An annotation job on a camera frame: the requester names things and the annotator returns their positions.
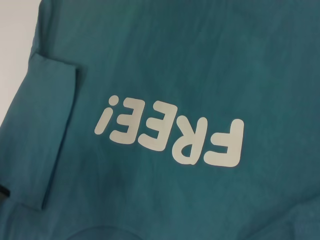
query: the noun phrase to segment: shirt sleeve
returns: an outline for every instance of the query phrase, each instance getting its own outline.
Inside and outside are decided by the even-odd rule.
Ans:
[[[34,53],[0,127],[0,185],[41,210],[71,114],[76,67]]]

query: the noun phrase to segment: teal t-shirt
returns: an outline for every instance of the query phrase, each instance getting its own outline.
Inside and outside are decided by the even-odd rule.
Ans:
[[[319,12],[42,0],[0,128],[0,240],[319,239]]]

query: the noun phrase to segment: white background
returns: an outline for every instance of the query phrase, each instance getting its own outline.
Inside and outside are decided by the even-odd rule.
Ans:
[[[0,0],[0,124],[27,69],[40,0]]]

